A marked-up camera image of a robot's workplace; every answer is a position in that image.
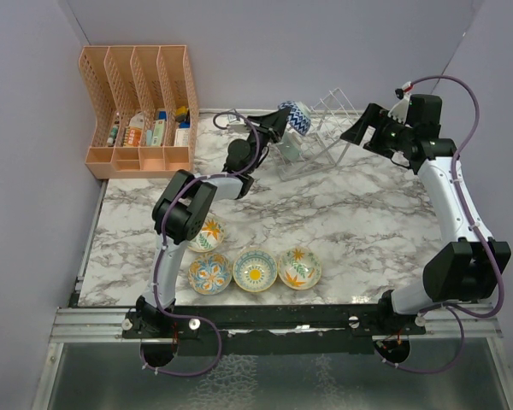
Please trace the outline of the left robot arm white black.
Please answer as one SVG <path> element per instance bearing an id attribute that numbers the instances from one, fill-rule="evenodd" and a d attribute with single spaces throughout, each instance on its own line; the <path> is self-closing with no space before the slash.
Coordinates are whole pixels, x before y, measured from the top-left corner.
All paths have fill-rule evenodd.
<path id="1" fill-rule="evenodd" d="M 136 301 L 136 311 L 144 313 L 142 326 L 153 337 L 171 329 L 176 280 L 188 243 L 203 228 L 211 205 L 221 200 L 245 197 L 271 144 L 277 144 L 288 125 L 290 108 L 270 114 L 243 116 L 236 110 L 214 116 L 233 116 L 249 130 L 246 138 L 236 138 L 227 146 L 227 157 L 218 173 L 197 176 L 184 169 L 170 179 L 157 200 L 152 219 L 157 234 L 153 271 L 147 288 Z"/>

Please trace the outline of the white bowl orange leaves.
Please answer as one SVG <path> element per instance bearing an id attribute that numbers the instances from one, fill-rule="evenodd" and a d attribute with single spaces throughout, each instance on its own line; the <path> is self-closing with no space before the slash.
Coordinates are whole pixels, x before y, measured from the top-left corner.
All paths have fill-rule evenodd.
<path id="1" fill-rule="evenodd" d="M 284 251 L 278 260 L 280 280 L 294 290 L 309 290 L 321 279 L 322 265 L 316 253 L 304 247 Z"/>

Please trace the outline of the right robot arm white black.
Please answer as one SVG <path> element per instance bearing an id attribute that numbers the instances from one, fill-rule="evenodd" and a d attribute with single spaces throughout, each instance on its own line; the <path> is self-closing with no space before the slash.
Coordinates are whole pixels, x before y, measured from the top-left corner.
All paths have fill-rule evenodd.
<path id="1" fill-rule="evenodd" d="M 388 291 L 388 306 L 375 314 L 377 327 L 394 334 L 406 315 L 447 302 L 477 302 L 499 293 L 498 280 L 510 257 L 482 222 L 463 181 L 457 146 L 441 138 L 440 97 L 407 95 L 392 109 L 370 103 L 341 139 L 391 159 L 399 153 L 422 182 L 439 222 L 442 248 L 423 268 L 422 278 Z"/>

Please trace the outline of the teal green bowl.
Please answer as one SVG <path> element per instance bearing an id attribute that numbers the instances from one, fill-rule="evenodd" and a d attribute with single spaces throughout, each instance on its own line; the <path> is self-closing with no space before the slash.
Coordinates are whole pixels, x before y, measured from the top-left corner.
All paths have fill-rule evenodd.
<path id="1" fill-rule="evenodd" d="M 276 148 L 281 156 L 289 162 L 296 162 L 300 157 L 301 144 L 298 142 L 297 135 L 291 132 L 283 134 L 281 141 L 276 144 Z"/>

